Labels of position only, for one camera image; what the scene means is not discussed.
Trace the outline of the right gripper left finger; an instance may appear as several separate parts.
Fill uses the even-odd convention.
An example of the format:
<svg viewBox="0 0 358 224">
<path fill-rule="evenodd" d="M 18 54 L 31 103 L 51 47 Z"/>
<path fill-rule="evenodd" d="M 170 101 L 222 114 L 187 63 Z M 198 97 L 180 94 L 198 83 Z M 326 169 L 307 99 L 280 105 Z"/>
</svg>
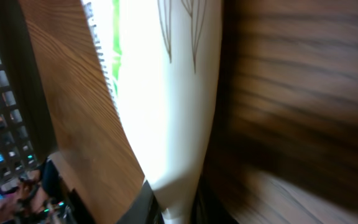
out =
<svg viewBox="0 0 358 224">
<path fill-rule="evenodd" d="M 163 224 L 160 207 L 147 180 L 130 209 L 116 223 Z"/>
</svg>

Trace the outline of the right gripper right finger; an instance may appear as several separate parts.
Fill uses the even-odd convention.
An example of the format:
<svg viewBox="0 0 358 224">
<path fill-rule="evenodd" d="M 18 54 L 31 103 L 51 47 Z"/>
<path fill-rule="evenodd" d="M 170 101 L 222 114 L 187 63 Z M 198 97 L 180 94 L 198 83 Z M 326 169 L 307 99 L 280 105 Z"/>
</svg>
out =
<svg viewBox="0 0 358 224">
<path fill-rule="evenodd" d="M 191 224 L 238 224 L 208 185 L 202 175 L 191 211 Z"/>
</svg>

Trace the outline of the white tube with gold cap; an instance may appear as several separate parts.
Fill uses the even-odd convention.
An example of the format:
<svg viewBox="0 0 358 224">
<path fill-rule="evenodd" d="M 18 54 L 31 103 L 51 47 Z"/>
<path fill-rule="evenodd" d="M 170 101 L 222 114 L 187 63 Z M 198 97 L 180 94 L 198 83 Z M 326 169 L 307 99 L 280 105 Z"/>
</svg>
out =
<svg viewBox="0 0 358 224">
<path fill-rule="evenodd" d="M 91 0 L 106 86 L 165 223 L 189 223 L 213 125 L 221 0 Z"/>
</svg>

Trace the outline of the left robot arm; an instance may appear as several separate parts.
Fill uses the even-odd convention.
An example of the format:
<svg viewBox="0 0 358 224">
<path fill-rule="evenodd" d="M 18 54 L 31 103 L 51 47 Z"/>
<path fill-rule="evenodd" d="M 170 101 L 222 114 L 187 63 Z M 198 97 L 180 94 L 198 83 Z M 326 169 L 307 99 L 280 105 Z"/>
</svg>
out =
<svg viewBox="0 0 358 224">
<path fill-rule="evenodd" d="M 0 223 L 94 223 L 77 192 L 69 190 L 51 159 L 12 187 L 0 187 Z"/>
</svg>

